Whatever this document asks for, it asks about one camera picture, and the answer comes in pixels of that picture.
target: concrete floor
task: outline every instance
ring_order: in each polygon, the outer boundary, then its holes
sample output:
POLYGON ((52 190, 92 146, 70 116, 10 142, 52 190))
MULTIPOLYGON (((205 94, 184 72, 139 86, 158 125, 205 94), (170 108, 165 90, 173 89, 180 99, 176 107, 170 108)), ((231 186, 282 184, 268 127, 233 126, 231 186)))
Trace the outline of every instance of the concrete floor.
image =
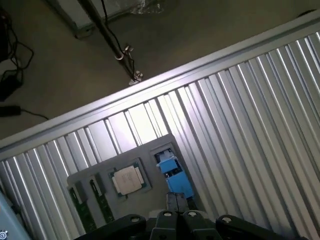
MULTIPOLYGON (((122 43, 134 46, 136 68, 145 79, 320 8, 319 0, 168 1, 175 2, 159 15, 128 15, 110 24, 122 43)), ((75 39, 41 0, 10 0, 2 6, 19 40, 35 51, 25 84, 5 104, 54 118, 128 87, 128 77, 97 31, 75 39)), ((26 113, 0 118, 0 139, 41 122, 26 113)))

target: metal pole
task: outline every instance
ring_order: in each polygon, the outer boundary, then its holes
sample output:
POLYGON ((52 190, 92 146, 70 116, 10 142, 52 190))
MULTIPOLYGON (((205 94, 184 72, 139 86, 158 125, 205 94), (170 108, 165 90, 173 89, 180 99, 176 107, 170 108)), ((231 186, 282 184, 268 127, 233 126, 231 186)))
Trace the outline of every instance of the metal pole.
POLYGON ((112 38, 109 35, 109 31, 105 26, 105 23, 103 22, 103 19, 100 17, 96 7, 92 3, 91 0, 77 0, 79 4, 82 6, 83 10, 86 12, 86 14, 89 16, 89 18, 92 20, 92 22, 96 25, 96 27, 99 29, 100 33, 104 37, 106 43, 109 45, 111 50, 114 53, 115 59, 118 60, 118 62, 123 66, 126 73, 130 76, 132 79, 135 75, 134 72, 132 72, 127 65, 127 62, 124 58, 123 52, 121 52, 120 49, 117 48, 117 46, 114 44, 112 38))

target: gray floor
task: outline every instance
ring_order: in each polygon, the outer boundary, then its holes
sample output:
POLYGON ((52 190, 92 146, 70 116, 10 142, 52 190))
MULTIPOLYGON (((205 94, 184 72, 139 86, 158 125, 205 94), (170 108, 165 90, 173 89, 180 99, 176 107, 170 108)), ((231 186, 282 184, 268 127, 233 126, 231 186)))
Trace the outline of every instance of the gray floor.
MULTIPOLYGON (((172 7, 162 14, 129 15, 110 25, 122 43, 134 46, 136 68, 145 79, 320 8, 319 0, 171 1, 172 7)), ((41 0, 2 5, 20 41, 35 51, 25 84, 6 104, 54 118, 128 87, 128 77, 98 32, 75 39, 41 0)), ((26 113, 0 118, 0 139, 41 122, 26 113)))

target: power adapter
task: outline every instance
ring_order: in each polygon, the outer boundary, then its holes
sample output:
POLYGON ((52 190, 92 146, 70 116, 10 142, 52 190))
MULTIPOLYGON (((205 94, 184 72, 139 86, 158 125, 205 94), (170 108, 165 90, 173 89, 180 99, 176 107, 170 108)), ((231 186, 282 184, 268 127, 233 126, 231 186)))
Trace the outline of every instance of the power adapter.
POLYGON ((0 101, 6 100, 15 90, 22 86, 22 82, 15 75, 9 75, 0 81, 0 101))
POLYGON ((19 116, 22 113, 20 106, 11 105, 11 106, 0 106, 0 118, 3 117, 12 117, 19 116))

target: corrugated metal panel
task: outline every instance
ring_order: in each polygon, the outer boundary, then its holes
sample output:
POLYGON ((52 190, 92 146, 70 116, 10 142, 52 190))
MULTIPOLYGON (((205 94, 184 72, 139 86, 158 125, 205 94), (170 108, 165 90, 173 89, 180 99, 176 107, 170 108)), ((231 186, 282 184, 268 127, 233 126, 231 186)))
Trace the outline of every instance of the corrugated metal panel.
POLYGON ((1 162, 1 185, 34 236, 74 239, 84 230, 67 177, 172 133, 211 218, 228 213, 317 240, 319 57, 315 33, 154 94, 1 162))

